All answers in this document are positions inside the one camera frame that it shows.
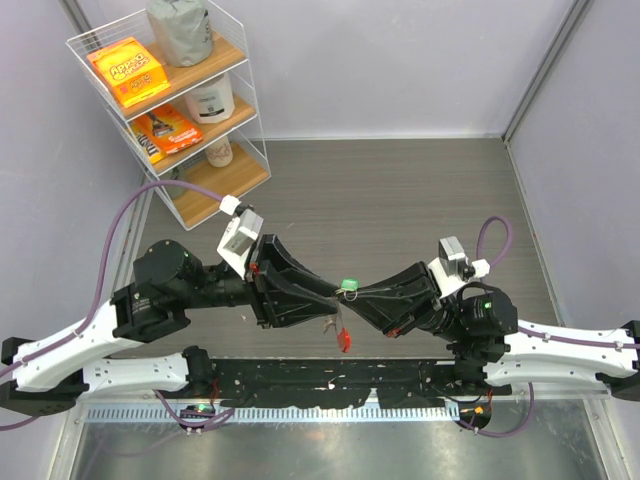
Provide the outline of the key with green tag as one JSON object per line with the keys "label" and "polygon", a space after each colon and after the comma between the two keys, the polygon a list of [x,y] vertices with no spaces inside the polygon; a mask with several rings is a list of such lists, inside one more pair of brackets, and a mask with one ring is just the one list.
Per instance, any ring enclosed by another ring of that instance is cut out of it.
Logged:
{"label": "key with green tag", "polygon": [[344,278],[340,287],[335,291],[337,298],[343,298],[345,301],[352,302],[358,296],[359,282],[354,278]]}

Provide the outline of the keyring bunch with red tag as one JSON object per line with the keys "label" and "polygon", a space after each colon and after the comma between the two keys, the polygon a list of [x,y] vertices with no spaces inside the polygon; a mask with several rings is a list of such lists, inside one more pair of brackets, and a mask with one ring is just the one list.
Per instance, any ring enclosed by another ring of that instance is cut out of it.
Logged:
{"label": "keyring bunch with red tag", "polygon": [[333,299],[332,304],[334,312],[324,321],[324,333],[333,330],[339,350],[342,353],[348,353],[352,346],[351,334],[344,324],[340,302],[337,299]]}

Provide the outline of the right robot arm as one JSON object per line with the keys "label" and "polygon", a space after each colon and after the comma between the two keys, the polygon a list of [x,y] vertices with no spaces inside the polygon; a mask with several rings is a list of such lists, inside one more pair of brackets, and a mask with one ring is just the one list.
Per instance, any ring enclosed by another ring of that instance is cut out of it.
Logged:
{"label": "right robot arm", "polygon": [[488,271],[484,260],[459,269],[418,262],[340,300],[387,337],[422,330],[445,340],[453,383],[466,394],[485,385],[557,383],[639,399],[638,322],[589,330],[526,321],[503,290],[483,282]]}

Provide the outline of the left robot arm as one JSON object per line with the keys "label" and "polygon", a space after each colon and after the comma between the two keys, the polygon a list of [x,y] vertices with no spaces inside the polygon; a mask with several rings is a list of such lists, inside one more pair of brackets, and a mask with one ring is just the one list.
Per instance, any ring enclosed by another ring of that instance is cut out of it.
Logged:
{"label": "left robot arm", "polygon": [[134,281],[91,314],[39,341],[10,337],[2,361],[4,409],[41,417],[73,408],[96,394],[144,390],[200,398],[213,388],[205,350],[151,359],[117,353],[186,328],[187,311],[248,305],[266,327],[293,326],[337,311],[337,286],[295,260],[274,235],[224,240],[222,260],[205,266],[173,240],[159,241],[134,263]]}

